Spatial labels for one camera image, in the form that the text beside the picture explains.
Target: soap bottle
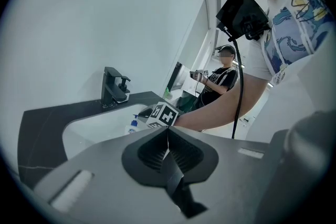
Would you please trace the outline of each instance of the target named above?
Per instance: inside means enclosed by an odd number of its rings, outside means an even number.
[[[131,122],[131,125],[127,125],[125,127],[125,135],[140,131],[140,128],[138,127],[138,121],[137,121],[138,115],[134,115],[134,117],[135,119]]]

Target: black shirt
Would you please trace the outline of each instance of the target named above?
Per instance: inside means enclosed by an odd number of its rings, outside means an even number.
[[[237,78],[238,74],[235,68],[222,67],[216,69],[209,77],[209,80],[217,85],[226,86],[228,87],[227,90],[230,90],[235,85]],[[218,92],[208,86],[205,86],[202,93],[199,95],[199,98],[201,98],[204,105],[207,105],[215,101],[220,96],[221,95]]]

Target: black cap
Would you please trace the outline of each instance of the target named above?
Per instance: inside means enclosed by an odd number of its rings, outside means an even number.
[[[231,52],[231,54],[233,54],[234,56],[236,56],[236,50],[233,46],[231,45],[224,45],[219,51],[218,53],[221,53],[223,50],[228,50]]]

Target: forearm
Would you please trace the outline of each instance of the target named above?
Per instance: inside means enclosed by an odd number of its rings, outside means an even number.
[[[210,87],[211,89],[218,92],[219,94],[223,94],[227,91],[227,87],[217,85],[210,80],[205,80],[204,85]]]
[[[244,76],[244,92],[241,101],[240,116],[246,114],[259,100],[265,90],[267,80],[253,76]],[[214,102],[203,108],[180,116],[175,126],[191,130],[203,130],[219,127],[232,122],[235,118],[240,92],[240,83],[224,93]]]

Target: dark countertop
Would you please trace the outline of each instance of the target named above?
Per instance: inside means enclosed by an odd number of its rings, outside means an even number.
[[[34,188],[46,174],[68,160],[62,134],[72,121],[135,104],[149,106],[158,102],[165,100],[154,92],[142,92],[131,94],[127,102],[108,108],[103,108],[99,99],[25,111],[17,146],[20,180]]]

